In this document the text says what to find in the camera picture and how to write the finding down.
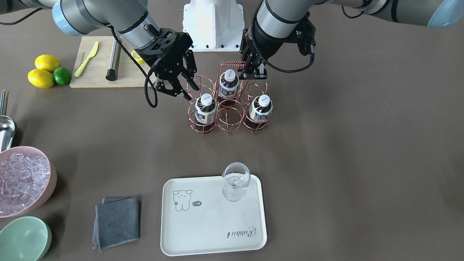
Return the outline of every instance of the metal ice scoop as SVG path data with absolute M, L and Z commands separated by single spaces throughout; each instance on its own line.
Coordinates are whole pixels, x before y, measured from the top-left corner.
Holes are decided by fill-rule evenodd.
M 6 116 L 6 104 L 8 103 L 8 92 L 1 91 L 0 97 L 0 151 L 11 147 L 14 136 L 14 121 Z

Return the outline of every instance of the yellow knife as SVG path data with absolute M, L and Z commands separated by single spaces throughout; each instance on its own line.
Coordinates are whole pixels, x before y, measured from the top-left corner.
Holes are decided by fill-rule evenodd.
M 95 42 L 95 44 L 92 47 L 92 51 L 90 51 L 87 58 L 85 58 L 85 61 L 81 64 L 81 66 L 79 66 L 77 71 L 74 73 L 74 76 L 76 76 L 76 77 L 81 76 L 82 72 L 84 71 L 85 67 L 87 66 L 87 63 L 90 61 L 90 59 L 92 59 L 97 54 L 97 51 L 98 51 L 98 42 Z

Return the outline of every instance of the white tray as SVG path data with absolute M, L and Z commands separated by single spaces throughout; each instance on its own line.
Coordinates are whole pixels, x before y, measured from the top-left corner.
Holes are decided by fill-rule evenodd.
M 266 244 L 258 177 L 251 175 L 250 186 L 236 202 L 224 198 L 222 185 L 220 176 L 176 178 L 164 184 L 161 250 L 165 255 L 257 250 Z

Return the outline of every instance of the white bottle cap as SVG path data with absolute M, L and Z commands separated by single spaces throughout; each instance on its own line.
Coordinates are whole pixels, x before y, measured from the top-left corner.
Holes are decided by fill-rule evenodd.
M 204 106 L 210 106 L 213 103 L 213 97 L 209 93 L 205 93 L 201 96 L 201 104 Z
M 259 96 L 259 99 L 258 99 L 259 106 L 266 107 L 269 105 L 270 102 L 271 102 L 271 98 L 269 98 L 269 96 L 267 96 L 266 94 Z
M 233 80 L 235 80 L 235 71 L 232 69 L 227 70 L 224 73 L 224 78 L 226 79 L 226 81 L 232 82 Z

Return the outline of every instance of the wooden cutting board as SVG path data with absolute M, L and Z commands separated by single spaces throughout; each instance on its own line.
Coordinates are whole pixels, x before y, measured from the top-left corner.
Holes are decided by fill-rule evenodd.
M 110 63 L 113 39 L 112 36 L 82 37 L 69 86 L 72 88 L 143 87 L 145 83 L 144 75 L 123 50 L 121 50 L 119 58 L 117 80 L 108 81 L 105 78 Z M 98 41 L 97 54 L 90 59 L 82 75 L 75 77 L 74 73 L 90 53 L 96 41 Z M 129 52 L 132 52 L 133 48 L 124 38 L 122 38 L 122 44 Z M 150 69 L 146 63 L 141 64 L 141 66 L 145 72 L 148 72 Z

